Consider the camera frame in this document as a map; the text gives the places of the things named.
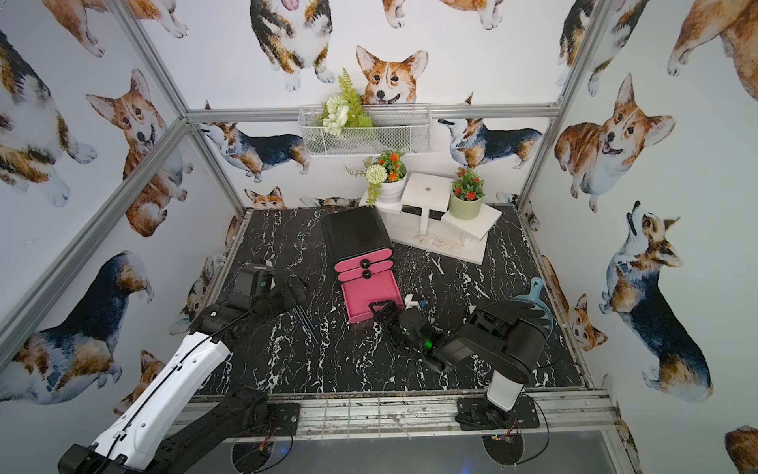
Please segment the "pink top drawer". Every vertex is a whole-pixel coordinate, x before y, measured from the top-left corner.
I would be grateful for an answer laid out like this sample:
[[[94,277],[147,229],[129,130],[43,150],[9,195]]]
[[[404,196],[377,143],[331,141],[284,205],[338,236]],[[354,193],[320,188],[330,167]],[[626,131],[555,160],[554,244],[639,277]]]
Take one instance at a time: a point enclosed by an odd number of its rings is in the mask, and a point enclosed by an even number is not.
[[[338,262],[335,270],[338,273],[344,273],[354,269],[368,269],[372,264],[390,260],[394,251],[390,248],[380,249],[357,257],[349,258]]]

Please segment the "black drawer cabinet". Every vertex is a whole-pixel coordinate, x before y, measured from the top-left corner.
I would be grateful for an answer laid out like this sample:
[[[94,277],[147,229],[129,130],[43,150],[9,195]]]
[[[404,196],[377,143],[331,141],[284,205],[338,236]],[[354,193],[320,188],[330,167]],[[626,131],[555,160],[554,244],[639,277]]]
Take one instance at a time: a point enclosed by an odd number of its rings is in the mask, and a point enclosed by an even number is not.
[[[328,257],[338,262],[384,248],[394,247],[379,212],[374,207],[355,207],[321,219]]]

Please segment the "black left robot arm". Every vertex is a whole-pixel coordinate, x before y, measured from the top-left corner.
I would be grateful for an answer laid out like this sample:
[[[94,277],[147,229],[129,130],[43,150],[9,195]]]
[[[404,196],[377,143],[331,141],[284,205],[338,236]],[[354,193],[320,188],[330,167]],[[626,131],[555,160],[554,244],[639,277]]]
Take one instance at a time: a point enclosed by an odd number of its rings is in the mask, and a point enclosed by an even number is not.
[[[266,394],[243,386],[189,426],[168,433],[244,337],[308,300],[306,285],[292,272],[252,265],[245,273],[242,290],[197,316],[157,378],[92,444],[73,444],[57,463],[59,472],[185,473],[227,438],[276,427]]]

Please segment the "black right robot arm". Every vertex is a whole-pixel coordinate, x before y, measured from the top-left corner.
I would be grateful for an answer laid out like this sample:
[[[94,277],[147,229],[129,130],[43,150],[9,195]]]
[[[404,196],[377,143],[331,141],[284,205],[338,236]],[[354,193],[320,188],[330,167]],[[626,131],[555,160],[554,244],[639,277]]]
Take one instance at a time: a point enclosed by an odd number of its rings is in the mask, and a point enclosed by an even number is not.
[[[547,306],[526,295],[477,306],[455,332],[444,335],[420,308],[395,302],[369,304],[374,319],[387,329],[393,343],[439,373],[476,356],[493,369],[488,401],[510,411],[536,369],[554,317]]]

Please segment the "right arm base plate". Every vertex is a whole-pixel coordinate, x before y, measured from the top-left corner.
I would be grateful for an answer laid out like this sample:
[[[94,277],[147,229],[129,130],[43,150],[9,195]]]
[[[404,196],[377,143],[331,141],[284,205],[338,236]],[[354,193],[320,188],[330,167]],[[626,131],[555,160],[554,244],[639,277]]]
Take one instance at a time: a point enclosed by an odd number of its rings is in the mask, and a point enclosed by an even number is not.
[[[460,429],[468,431],[500,431],[510,429],[537,429],[541,427],[540,414],[534,401],[522,394],[513,408],[505,411],[487,398],[459,398],[456,402],[455,421]]]

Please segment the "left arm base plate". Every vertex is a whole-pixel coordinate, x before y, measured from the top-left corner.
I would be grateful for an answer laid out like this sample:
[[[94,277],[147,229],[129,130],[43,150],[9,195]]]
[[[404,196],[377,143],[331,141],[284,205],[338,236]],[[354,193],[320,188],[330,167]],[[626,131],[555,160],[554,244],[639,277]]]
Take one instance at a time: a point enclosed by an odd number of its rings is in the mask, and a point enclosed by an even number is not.
[[[274,403],[266,407],[266,414],[257,410],[256,419],[244,424],[242,431],[231,438],[266,438],[267,436],[294,436],[297,433],[302,406],[298,403]]]

